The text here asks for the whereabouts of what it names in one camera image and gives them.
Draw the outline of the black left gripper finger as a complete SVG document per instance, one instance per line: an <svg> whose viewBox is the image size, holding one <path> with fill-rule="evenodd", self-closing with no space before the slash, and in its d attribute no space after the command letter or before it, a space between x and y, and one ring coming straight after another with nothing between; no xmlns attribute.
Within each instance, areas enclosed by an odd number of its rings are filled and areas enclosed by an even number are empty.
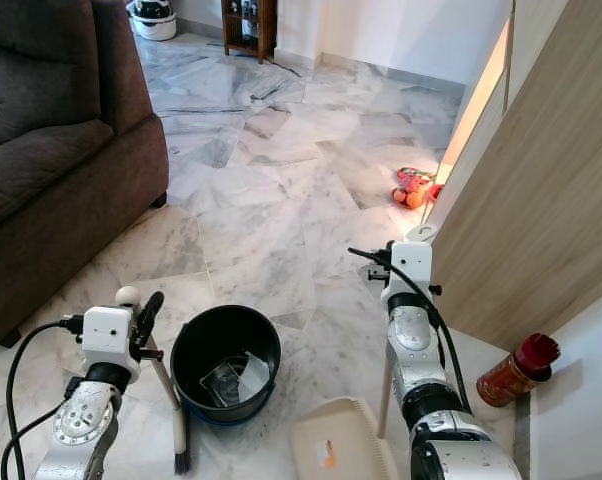
<svg viewBox="0 0 602 480"><path fill-rule="evenodd" d="M135 357L136 346L146 346L153 342L153 329L155 326L156 317L158 317L161 306L164 303L164 294L156 291L141 308L140 312L135 316L135 324L132 326L132 356Z"/></svg>

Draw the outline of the hand brush with black bristles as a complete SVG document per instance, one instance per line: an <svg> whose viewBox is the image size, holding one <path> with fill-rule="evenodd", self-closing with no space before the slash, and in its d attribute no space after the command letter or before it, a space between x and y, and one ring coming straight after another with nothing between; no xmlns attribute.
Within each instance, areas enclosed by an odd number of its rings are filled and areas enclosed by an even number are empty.
<svg viewBox="0 0 602 480"><path fill-rule="evenodd" d="M188 433L188 422L185 407L179 398L176 384L170 378L167 366L161 361L161 352L156 349L155 355L150 358L156 378L159 379L161 387L167 393L172 408L172 431L174 449L174 475L185 476L191 470L190 433Z"/></svg>

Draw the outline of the beige dustpan with wooden handle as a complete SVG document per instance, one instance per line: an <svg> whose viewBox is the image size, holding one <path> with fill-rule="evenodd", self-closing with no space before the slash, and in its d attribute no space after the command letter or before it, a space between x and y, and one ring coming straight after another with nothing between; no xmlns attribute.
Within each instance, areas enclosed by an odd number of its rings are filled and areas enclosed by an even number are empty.
<svg viewBox="0 0 602 480"><path fill-rule="evenodd" d="M305 347L289 378L297 413L289 442L300 480L407 480L382 401L384 360Z"/></svg>

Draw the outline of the red and orange toy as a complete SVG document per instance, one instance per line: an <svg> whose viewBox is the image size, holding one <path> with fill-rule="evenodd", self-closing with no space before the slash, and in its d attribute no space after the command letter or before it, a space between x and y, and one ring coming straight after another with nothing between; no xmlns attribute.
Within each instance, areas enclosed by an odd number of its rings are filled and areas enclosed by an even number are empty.
<svg viewBox="0 0 602 480"><path fill-rule="evenodd" d="M403 209L415 210L437 201L443 184L435 182L435 175L424 170L403 166L396 173L398 186L392 189L394 201Z"/></svg>

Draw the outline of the clear plastic packaging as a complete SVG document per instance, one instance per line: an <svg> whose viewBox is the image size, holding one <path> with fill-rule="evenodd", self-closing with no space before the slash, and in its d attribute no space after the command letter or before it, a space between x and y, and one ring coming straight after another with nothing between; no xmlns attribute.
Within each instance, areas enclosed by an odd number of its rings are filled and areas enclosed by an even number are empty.
<svg viewBox="0 0 602 480"><path fill-rule="evenodd" d="M272 365L254 353L222 358L200 379L200 385L217 407L249 401L264 390Z"/></svg>

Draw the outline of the black round bucket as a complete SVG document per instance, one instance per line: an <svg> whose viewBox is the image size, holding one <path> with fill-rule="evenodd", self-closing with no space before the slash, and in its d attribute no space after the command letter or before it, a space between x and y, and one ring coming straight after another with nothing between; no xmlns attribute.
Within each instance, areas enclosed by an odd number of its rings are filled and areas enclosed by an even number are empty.
<svg viewBox="0 0 602 480"><path fill-rule="evenodd" d="M202 379L227 364L242 370L252 358L266 365L263 388L236 402L220 404ZM170 375L179 403L196 420L218 428L249 422L272 398L281 367L281 338L272 321L241 305L222 305L181 326L169 355Z"/></svg>

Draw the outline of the orange bottle with red cap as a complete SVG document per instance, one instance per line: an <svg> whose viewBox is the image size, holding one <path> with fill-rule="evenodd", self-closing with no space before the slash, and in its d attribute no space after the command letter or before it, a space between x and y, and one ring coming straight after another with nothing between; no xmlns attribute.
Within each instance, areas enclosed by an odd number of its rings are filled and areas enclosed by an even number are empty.
<svg viewBox="0 0 602 480"><path fill-rule="evenodd" d="M476 380L476 393L489 406L505 407L551 379L552 364L560 356L557 340L545 334L531 334Z"/></svg>

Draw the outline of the dark brown fabric sofa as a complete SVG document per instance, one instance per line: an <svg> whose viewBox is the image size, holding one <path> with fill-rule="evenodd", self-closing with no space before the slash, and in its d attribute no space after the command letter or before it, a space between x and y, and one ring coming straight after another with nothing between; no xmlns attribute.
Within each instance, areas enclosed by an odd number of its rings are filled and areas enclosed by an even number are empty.
<svg viewBox="0 0 602 480"><path fill-rule="evenodd" d="M126 0L0 0L0 346L168 182Z"/></svg>

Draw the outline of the light wooden cabinet panel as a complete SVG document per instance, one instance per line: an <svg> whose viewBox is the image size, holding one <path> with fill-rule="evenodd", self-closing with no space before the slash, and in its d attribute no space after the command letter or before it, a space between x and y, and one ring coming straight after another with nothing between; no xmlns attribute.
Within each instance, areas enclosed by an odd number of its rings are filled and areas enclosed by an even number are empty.
<svg viewBox="0 0 602 480"><path fill-rule="evenodd" d="M449 328L512 349L602 297L602 0L512 0L448 155Z"/></svg>

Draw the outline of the small dark wooden shelf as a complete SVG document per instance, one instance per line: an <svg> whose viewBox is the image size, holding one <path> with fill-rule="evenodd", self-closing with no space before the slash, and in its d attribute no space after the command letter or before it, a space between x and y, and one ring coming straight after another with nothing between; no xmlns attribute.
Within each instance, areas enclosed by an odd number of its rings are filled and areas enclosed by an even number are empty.
<svg viewBox="0 0 602 480"><path fill-rule="evenodd" d="M277 0L219 0L225 55L242 52L264 64L274 55Z"/></svg>

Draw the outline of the white round appliance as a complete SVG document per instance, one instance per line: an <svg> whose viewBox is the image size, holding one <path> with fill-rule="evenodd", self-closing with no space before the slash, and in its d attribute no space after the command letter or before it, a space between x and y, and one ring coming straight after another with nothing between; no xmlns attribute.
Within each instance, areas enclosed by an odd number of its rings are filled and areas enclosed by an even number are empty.
<svg viewBox="0 0 602 480"><path fill-rule="evenodd" d="M129 0L127 12L136 35L149 41L167 41L177 35L176 13L170 0Z"/></svg>

